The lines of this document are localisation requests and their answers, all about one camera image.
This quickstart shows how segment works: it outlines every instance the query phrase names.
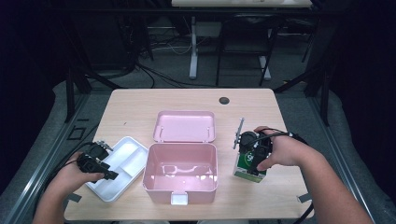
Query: pink plastic box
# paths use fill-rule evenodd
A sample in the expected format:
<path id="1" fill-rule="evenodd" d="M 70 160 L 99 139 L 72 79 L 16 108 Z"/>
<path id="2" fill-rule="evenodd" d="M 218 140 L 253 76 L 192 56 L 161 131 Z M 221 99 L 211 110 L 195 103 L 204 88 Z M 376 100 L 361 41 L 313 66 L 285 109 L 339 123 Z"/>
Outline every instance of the pink plastic box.
<path id="1" fill-rule="evenodd" d="M 158 114 L 143 176 L 155 203 L 213 202 L 218 187 L 215 115 L 209 111 Z"/>

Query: white plastic tray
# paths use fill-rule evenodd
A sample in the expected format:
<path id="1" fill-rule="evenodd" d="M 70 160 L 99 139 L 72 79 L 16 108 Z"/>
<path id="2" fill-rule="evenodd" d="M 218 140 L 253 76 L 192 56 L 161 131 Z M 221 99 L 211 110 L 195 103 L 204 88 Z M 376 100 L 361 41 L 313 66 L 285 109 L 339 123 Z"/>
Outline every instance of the white plastic tray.
<path id="1" fill-rule="evenodd" d="M 104 202 L 116 201 L 143 172 L 148 159 L 148 150 L 132 137 L 123 137 L 103 162 L 110 165 L 109 170 L 118 173 L 116 179 L 101 179 L 95 184 L 86 185 Z"/>

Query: gray carpet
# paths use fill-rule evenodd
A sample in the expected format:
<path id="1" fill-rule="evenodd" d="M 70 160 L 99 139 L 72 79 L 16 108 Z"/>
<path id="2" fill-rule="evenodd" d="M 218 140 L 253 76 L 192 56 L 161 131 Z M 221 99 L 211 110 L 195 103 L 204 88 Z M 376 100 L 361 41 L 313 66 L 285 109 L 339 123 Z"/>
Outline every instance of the gray carpet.
<path id="1" fill-rule="evenodd" d="M 147 67 L 161 71 L 164 75 L 177 80 L 177 82 L 191 84 L 183 84 L 182 87 L 215 88 L 215 43 L 216 41 L 211 39 L 202 42 L 199 48 L 198 78 L 195 80 L 189 79 L 190 51 L 185 54 L 176 54 L 171 49 L 157 49 L 154 50 L 154 61 L 141 58 L 140 62 Z M 301 63 L 305 47 L 306 43 L 299 38 L 279 38 L 269 66 L 273 79 L 265 82 L 263 87 L 276 88 L 283 84 L 283 80 L 301 74 L 305 67 L 305 64 Z M 107 76 L 111 72 L 107 71 L 101 74 Z M 255 76 L 224 76 L 220 78 L 220 86 L 259 88 L 259 78 Z M 153 75 L 153 79 L 155 81 L 154 88 L 180 88 L 175 81 L 164 79 L 164 77 Z M 139 69 L 134 70 L 127 76 L 112 78 L 111 80 L 126 88 L 150 88 L 153 84 L 152 79 Z M 61 83 L 54 88 L 57 97 L 49 118 L 20 170 L 1 195 L 0 223 L 8 221 L 10 223 L 30 223 L 33 215 L 34 196 L 29 197 L 29 186 L 32 183 L 30 181 L 38 178 L 36 175 L 37 169 L 40 168 L 42 163 L 45 163 L 49 168 L 52 167 L 83 137 L 86 136 L 83 139 L 84 141 L 92 140 L 94 131 L 92 133 L 89 133 L 89 131 L 100 121 L 110 90 L 96 80 L 90 79 L 90 82 L 94 88 L 90 95 L 79 95 L 76 92 L 78 112 L 68 124 L 64 124 L 66 118 L 65 84 Z M 329 104 L 330 128 L 324 127 L 318 118 L 318 101 L 317 99 L 304 97 L 302 92 L 304 85 L 304 83 L 300 83 L 289 91 L 276 95 L 288 130 L 300 134 L 308 144 L 322 152 L 334 170 L 340 176 L 344 176 L 342 173 L 345 169 L 342 166 L 340 167 L 337 153 L 333 152 L 334 143 L 329 138 L 330 132 L 336 139 L 336 146 L 341 148 L 348 171 L 356 181 L 356 186 L 358 186 L 361 196 L 375 219 L 375 223 L 396 223 L 394 204 L 375 184 L 370 172 L 351 143 L 347 121 L 339 99 L 331 94 Z M 250 222 L 262 224 L 292 223 L 293 220 L 251 220 Z M 305 223 L 317 223 L 317 221 L 315 217 L 312 217 Z"/>

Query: forearm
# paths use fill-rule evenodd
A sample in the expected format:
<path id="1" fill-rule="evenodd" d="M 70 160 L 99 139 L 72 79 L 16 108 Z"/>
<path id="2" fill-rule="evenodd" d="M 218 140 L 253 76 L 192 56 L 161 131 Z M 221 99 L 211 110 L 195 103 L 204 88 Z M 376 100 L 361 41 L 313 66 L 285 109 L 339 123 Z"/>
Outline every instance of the forearm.
<path id="1" fill-rule="evenodd" d="M 372 223 L 323 155 L 312 149 L 304 155 L 300 167 L 313 198 L 318 223 Z"/>
<path id="2" fill-rule="evenodd" d="M 60 195 L 56 189 L 48 188 L 43 194 L 35 212 L 34 224 L 64 223 L 63 202 L 66 195 Z"/>

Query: white desk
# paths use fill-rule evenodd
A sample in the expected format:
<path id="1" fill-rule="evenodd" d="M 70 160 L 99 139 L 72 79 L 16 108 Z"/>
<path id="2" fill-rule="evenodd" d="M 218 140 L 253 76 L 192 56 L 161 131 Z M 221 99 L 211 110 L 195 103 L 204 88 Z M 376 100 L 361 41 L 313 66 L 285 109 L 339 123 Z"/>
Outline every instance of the white desk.
<path id="1" fill-rule="evenodd" d="M 220 97 L 230 103 L 222 105 Z M 142 175 L 114 202 L 105 203 L 85 185 L 69 202 L 67 220 L 201 220 L 297 218 L 309 203 L 297 196 L 307 193 L 298 167 L 275 165 L 261 183 L 233 175 L 237 149 L 232 149 L 240 118 L 242 132 L 259 125 L 286 131 L 276 98 L 266 89 L 155 89 L 113 91 L 94 140 L 114 146 L 132 136 L 149 148 L 157 115 L 162 110 L 208 110 L 215 114 L 219 186 L 213 203 L 171 205 L 154 203 L 142 185 Z"/>
<path id="2" fill-rule="evenodd" d="M 173 7 L 311 7 L 310 0 L 172 0 Z M 190 79 L 197 77 L 198 49 L 196 48 L 195 18 L 191 19 L 191 64 Z M 265 64 L 265 59 L 260 57 L 260 63 Z M 271 79 L 269 70 L 265 79 Z"/>

